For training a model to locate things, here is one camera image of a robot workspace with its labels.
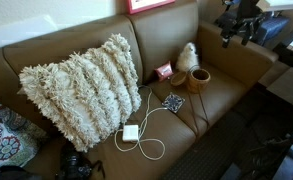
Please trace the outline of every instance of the white figurine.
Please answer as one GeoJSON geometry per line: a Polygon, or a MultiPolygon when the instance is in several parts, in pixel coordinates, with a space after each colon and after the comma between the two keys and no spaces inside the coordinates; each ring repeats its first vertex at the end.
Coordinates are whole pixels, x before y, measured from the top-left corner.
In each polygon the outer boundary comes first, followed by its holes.
{"type": "Polygon", "coordinates": [[[183,52],[178,57],[176,69],[188,72],[191,68],[200,69],[196,54],[196,47],[193,43],[187,43],[183,52]]]}

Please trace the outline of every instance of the couch armrest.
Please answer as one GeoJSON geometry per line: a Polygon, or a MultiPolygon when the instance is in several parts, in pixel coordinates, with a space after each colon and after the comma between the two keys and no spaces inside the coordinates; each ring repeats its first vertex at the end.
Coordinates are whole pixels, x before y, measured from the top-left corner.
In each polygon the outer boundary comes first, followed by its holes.
{"type": "Polygon", "coordinates": [[[262,46],[234,36],[228,47],[222,47],[221,28],[200,22],[198,30],[199,54],[203,61],[215,66],[231,77],[252,87],[278,59],[278,55],[262,46]]]}

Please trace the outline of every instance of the couch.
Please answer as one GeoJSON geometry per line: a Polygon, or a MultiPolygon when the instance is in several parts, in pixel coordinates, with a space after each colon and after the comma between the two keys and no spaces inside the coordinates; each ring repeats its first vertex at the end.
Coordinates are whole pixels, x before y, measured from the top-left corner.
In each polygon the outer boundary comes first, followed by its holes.
{"type": "MultiPolygon", "coordinates": [[[[112,33],[120,33],[131,45],[138,84],[152,88],[150,109],[161,107],[170,92],[186,101],[176,114],[168,110],[158,111],[148,118],[144,138],[160,139],[166,146],[165,155],[160,160],[146,159],[138,148],[125,153],[119,151],[113,136],[90,149],[86,155],[91,162],[103,162],[106,179],[157,179],[165,173],[278,58],[275,53],[254,43],[241,45],[241,38],[237,36],[232,38],[228,48],[222,48],[221,29],[200,20],[198,15],[195,0],[177,0],[134,15],[116,15],[0,48],[0,102],[51,136],[24,168],[44,179],[53,179],[60,168],[60,150],[65,139],[49,119],[41,116],[32,102],[24,95],[17,95],[21,88],[18,74],[22,68],[61,62],[74,51],[85,52],[88,48],[99,47],[112,33]],[[196,44],[202,67],[211,74],[211,81],[202,92],[209,127],[198,95],[189,94],[184,85],[175,87],[169,80],[159,82],[154,71],[168,61],[174,67],[187,42],[196,44]]],[[[148,93],[147,88],[140,89],[142,105],[137,113],[132,114],[130,124],[138,124],[144,118],[148,93]]],[[[120,138],[119,135],[121,147],[131,146],[120,138]]],[[[143,147],[151,156],[162,152],[157,143],[145,142],[143,147]]]]}

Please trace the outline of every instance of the picture frame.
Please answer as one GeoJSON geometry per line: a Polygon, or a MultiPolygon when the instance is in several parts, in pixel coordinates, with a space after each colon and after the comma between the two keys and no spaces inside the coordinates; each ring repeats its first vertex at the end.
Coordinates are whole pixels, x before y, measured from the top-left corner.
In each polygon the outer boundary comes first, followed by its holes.
{"type": "Polygon", "coordinates": [[[127,0],[128,13],[135,14],[173,2],[175,2],[175,0],[127,0]]]}

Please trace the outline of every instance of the white cable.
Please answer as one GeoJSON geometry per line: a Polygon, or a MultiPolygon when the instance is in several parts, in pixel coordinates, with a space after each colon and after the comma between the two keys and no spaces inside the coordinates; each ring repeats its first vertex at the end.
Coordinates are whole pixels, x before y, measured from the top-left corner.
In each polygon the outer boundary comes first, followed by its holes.
{"type": "Polygon", "coordinates": [[[167,109],[167,108],[156,108],[156,109],[153,109],[153,110],[151,110],[150,112],[148,112],[148,111],[149,111],[149,107],[150,107],[150,97],[151,97],[151,95],[152,95],[153,92],[152,92],[152,89],[151,89],[150,87],[148,87],[148,86],[144,86],[144,85],[142,85],[142,86],[140,86],[140,87],[146,87],[146,88],[149,88],[150,93],[149,93],[148,98],[147,98],[147,109],[146,109],[146,113],[145,113],[145,118],[143,119],[143,121],[142,121],[142,123],[141,123],[141,125],[140,125],[140,128],[139,128],[139,132],[138,132],[138,141],[135,142],[135,145],[134,145],[133,147],[129,148],[129,149],[122,149],[122,148],[120,148],[120,147],[118,146],[118,144],[117,144],[117,140],[116,140],[117,133],[118,133],[119,131],[123,131],[123,129],[120,129],[120,130],[117,130],[116,133],[115,133],[115,137],[114,137],[114,138],[115,138],[115,145],[116,145],[117,149],[120,150],[120,151],[122,151],[122,152],[131,151],[131,150],[135,149],[137,146],[139,146],[140,151],[142,152],[142,154],[143,154],[147,159],[150,159],[150,160],[159,160],[159,159],[161,159],[161,158],[164,156],[164,154],[165,154],[165,150],[166,150],[166,148],[165,148],[165,144],[164,144],[161,140],[159,140],[159,139],[143,139],[143,140],[142,140],[141,138],[142,138],[142,136],[143,136],[143,134],[144,134],[144,132],[145,132],[145,130],[146,130],[148,116],[149,116],[151,113],[155,112],[155,111],[158,111],[158,110],[164,110],[164,109],[167,109]],[[163,152],[162,152],[162,154],[161,154],[159,157],[155,157],[155,158],[154,158],[154,157],[149,157],[149,156],[147,156],[146,153],[144,152],[143,148],[142,148],[142,145],[141,145],[142,142],[146,142],[146,141],[155,141],[155,142],[159,142],[159,143],[162,145],[162,147],[163,147],[163,152]]]}

